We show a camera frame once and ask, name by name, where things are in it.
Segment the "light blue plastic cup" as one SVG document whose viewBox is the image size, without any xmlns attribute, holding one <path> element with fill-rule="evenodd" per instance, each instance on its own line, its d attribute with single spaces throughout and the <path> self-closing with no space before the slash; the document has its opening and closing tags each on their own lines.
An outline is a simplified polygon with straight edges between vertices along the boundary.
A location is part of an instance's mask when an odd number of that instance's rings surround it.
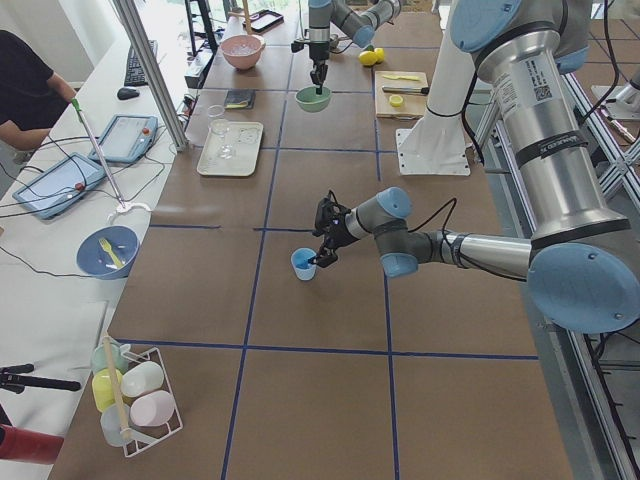
<svg viewBox="0 0 640 480">
<path fill-rule="evenodd" d="M 298 280 L 310 281 L 314 278 L 316 273 L 315 257 L 316 252 L 306 247 L 298 248 L 291 254 L 290 261 Z"/>
</svg>

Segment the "green bowl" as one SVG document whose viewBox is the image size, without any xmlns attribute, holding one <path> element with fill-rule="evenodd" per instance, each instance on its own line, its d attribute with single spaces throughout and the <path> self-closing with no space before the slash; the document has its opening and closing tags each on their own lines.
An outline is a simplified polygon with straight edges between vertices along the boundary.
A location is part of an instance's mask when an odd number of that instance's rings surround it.
<svg viewBox="0 0 640 480">
<path fill-rule="evenodd" d="M 316 113 L 324 110 L 330 102 L 332 91 L 323 86 L 321 92 L 314 85 L 299 90 L 295 95 L 297 105 L 305 112 Z"/>
</svg>

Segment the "pink bowl with ice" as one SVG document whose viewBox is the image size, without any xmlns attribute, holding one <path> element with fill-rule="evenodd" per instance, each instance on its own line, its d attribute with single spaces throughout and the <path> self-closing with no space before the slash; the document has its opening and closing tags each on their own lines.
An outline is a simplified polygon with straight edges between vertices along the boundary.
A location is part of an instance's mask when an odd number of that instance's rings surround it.
<svg viewBox="0 0 640 480">
<path fill-rule="evenodd" d="M 249 70 L 259 61 L 265 40 L 258 35 L 236 35 L 225 39 L 220 49 L 225 60 L 238 70 Z"/>
</svg>

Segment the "dark tray with glasses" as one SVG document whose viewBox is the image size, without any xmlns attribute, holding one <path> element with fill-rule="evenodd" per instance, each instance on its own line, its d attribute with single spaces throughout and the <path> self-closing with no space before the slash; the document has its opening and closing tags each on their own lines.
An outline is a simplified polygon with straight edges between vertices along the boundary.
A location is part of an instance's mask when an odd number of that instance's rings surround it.
<svg viewBox="0 0 640 480">
<path fill-rule="evenodd" d="M 264 33 L 283 22 L 282 14 L 268 9 L 262 9 L 250 16 L 251 29 L 254 33 Z"/>
</svg>

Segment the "half lemon slice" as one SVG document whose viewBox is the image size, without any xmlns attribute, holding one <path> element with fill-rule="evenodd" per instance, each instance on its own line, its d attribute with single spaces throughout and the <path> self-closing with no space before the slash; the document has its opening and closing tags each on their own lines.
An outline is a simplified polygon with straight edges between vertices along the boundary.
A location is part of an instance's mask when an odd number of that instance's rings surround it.
<svg viewBox="0 0 640 480">
<path fill-rule="evenodd" d="M 400 107 L 404 103 L 404 98 L 401 95 L 393 94 L 389 96 L 389 104 L 393 107 Z"/>
</svg>

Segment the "yellow plastic knife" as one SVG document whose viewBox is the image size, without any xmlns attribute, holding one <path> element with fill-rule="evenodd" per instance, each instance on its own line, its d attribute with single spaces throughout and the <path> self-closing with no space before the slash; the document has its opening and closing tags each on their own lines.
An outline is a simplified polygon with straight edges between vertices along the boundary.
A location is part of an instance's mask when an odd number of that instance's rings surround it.
<svg viewBox="0 0 640 480">
<path fill-rule="evenodd" d="M 405 80 L 405 81 L 421 81 L 421 77 L 415 75 L 393 75 L 393 74 L 383 74 L 382 78 L 389 80 Z"/>
</svg>

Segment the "black keyboard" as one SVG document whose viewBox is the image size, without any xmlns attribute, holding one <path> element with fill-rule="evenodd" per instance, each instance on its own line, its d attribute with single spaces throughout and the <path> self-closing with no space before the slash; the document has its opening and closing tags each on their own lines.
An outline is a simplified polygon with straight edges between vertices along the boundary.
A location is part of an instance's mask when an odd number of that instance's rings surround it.
<svg viewBox="0 0 640 480">
<path fill-rule="evenodd" d="M 137 56 L 137 53 L 133 46 L 129 47 L 126 66 L 125 77 L 123 85 L 125 87 L 139 87 L 147 85 L 147 78 L 143 69 L 143 66 Z"/>
</svg>

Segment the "black computer mouse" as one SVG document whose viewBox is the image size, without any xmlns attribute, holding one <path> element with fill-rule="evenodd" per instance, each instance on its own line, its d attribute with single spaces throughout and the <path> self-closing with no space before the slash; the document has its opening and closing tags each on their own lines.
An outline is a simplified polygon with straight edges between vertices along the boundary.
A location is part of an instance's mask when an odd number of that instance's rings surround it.
<svg viewBox="0 0 640 480">
<path fill-rule="evenodd" d="M 133 99 L 136 98 L 140 95 L 140 92 L 132 87 L 122 87 L 117 91 L 117 99 L 124 101 L 124 100 L 129 100 L 129 99 Z"/>
</svg>

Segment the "far blue teach pendant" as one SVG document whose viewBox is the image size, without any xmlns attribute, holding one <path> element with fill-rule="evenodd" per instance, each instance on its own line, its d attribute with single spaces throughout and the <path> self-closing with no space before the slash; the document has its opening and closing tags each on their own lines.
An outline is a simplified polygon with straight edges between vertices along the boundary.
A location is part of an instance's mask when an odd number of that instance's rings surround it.
<svg viewBox="0 0 640 480">
<path fill-rule="evenodd" d="M 159 127 L 155 116 L 114 115 L 98 139 L 109 163 L 132 164 L 153 144 Z"/>
</svg>

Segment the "blue teach pendant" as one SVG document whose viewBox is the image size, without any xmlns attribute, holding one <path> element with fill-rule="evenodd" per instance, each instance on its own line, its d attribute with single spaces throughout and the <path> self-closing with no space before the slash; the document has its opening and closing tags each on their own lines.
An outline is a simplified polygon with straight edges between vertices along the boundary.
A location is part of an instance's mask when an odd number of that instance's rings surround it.
<svg viewBox="0 0 640 480">
<path fill-rule="evenodd" d="M 98 139 L 109 163 L 132 164 L 153 144 L 159 127 L 155 116 L 114 115 Z"/>
<path fill-rule="evenodd" d="M 101 165 L 72 153 L 18 189 L 12 197 L 26 210 L 46 220 L 68 209 L 105 177 Z"/>
</svg>

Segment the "green plastic cup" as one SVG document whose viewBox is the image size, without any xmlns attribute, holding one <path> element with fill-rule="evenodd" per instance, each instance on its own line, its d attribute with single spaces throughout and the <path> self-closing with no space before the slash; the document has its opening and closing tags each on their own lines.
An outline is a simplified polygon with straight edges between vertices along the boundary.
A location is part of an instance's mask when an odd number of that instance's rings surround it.
<svg viewBox="0 0 640 480">
<path fill-rule="evenodd" d="M 130 352 L 131 346 L 129 344 L 122 344 L 116 340 L 110 341 L 111 356 L 115 368 L 121 373 L 125 374 L 129 370 L 129 359 L 126 355 Z M 107 369 L 107 357 L 105 353 L 104 345 L 98 346 L 91 357 L 91 370 L 94 374 L 101 370 Z"/>
</svg>

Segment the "yellow plastic cup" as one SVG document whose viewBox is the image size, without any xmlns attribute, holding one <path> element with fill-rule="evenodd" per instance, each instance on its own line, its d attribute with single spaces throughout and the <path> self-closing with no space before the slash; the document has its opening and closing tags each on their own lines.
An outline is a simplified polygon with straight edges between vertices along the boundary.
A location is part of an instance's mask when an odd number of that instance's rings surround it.
<svg viewBox="0 0 640 480">
<path fill-rule="evenodd" d="M 104 412 L 115 403 L 109 370 L 104 368 L 93 374 L 91 380 L 92 394 L 96 409 Z"/>
</svg>

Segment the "person in black shirt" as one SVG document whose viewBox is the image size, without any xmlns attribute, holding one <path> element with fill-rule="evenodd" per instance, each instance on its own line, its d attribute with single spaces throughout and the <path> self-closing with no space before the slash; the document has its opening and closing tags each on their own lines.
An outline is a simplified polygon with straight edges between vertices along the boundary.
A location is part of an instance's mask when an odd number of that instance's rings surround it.
<svg viewBox="0 0 640 480">
<path fill-rule="evenodd" d="M 32 151 L 76 97 L 71 85 L 17 35 L 1 32 L 1 140 Z"/>
</svg>

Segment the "red cylinder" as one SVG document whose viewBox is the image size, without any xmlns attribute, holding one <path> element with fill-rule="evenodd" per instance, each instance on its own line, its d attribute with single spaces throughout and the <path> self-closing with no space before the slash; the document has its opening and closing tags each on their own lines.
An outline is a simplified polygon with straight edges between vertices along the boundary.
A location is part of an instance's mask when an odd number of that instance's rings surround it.
<svg viewBox="0 0 640 480">
<path fill-rule="evenodd" d="M 61 436 L 1 425 L 0 457 L 4 460 L 54 464 L 63 443 Z"/>
</svg>

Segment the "aluminium frame post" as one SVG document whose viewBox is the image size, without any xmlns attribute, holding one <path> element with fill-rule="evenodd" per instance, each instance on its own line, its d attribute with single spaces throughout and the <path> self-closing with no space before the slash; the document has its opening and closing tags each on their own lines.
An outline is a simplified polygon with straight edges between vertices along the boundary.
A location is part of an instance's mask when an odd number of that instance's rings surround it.
<svg viewBox="0 0 640 480">
<path fill-rule="evenodd" d="M 174 108 L 166 82 L 149 45 L 143 22 L 133 0 L 114 0 L 114 8 L 143 67 L 148 86 L 164 120 L 177 152 L 187 149 L 189 142 Z"/>
</svg>

